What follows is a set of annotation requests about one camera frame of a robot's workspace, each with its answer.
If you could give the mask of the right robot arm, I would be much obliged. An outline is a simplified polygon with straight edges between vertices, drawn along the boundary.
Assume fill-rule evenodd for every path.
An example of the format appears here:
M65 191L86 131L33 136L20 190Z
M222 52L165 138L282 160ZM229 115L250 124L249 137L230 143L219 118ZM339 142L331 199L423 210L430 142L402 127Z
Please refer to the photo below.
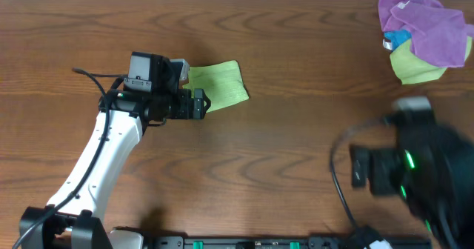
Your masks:
M350 145L352 186L400 196L446 248L473 247L473 142L438 123L432 109L385 116L395 146Z

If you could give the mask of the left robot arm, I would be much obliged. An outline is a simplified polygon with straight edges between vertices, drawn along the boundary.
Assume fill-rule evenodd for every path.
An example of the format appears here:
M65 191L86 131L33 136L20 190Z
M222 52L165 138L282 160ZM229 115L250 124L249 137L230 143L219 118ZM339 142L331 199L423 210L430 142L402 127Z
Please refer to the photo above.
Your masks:
M43 208L28 207L15 248L153 248L134 228L107 232L103 218L110 194L133 148L149 127L168 119L203 119L211 106L202 89L183 89L189 64L134 52L128 74L101 89L99 113L70 175Z

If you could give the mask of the green microfiber cloth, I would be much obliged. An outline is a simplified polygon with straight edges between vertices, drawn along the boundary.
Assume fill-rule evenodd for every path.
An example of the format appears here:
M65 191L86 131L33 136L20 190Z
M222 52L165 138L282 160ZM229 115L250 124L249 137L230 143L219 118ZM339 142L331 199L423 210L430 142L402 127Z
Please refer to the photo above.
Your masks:
M191 67L184 89L203 89L210 99L209 112L233 106L249 99L236 60L204 67Z

